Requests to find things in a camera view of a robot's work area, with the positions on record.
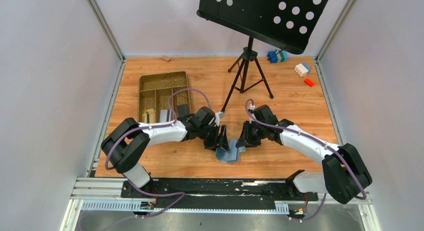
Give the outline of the blue leather card holder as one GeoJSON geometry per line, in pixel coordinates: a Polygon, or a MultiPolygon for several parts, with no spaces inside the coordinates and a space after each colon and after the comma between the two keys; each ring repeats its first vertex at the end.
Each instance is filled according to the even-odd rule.
{"type": "Polygon", "coordinates": [[[246,151],[245,146],[236,147],[238,139],[230,139],[228,145],[230,152],[226,152],[224,149],[216,149],[215,157],[222,163],[235,163],[240,158],[240,153],[246,151]]]}

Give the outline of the silver credit card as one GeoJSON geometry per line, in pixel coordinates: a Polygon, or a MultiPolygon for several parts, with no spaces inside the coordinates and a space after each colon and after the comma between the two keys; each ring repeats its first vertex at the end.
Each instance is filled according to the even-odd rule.
{"type": "Polygon", "coordinates": [[[172,121],[172,112],[170,109],[161,109],[159,112],[159,122],[167,123],[172,121]]]}

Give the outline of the gold credit card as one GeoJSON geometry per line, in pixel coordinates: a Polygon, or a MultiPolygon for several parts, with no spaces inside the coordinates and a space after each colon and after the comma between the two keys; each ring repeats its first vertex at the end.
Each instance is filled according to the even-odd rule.
{"type": "Polygon", "coordinates": [[[141,114],[141,122],[146,124],[156,123],[156,112],[154,108],[144,109],[141,114]]]}

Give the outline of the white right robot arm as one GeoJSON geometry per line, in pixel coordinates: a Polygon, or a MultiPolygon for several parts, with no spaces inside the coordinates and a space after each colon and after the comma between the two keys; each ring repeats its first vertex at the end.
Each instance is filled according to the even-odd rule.
{"type": "Polygon", "coordinates": [[[252,99],[247,100],[244,108],[249,120],[243,123],[237,147],[258,147],[262,140],[268,139],[315,161],[321,166],[321,172],[301,171],[293,178],[294,186],[301,193],[330,194],[340,204],[367,198],[365,188],[373,179],[354,145],[331,143],[288,119],[278,120],[268,105],[255,107],[252,99]]]}

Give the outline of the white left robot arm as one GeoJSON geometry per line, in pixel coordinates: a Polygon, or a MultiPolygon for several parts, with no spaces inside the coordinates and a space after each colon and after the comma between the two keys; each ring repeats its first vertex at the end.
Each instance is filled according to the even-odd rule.
{"type": "Polygon", "coordinates": [[[142,123],[129,117],[102,141],[100,148],[111,169],[124,175],[137,188],[142,188],[151,176],[139,160],[150,146],[199,138],[206,149],[230,152],[226,125],[220,125],[219,118],[220,115],[207,106],[168,122],[142,123]]]}

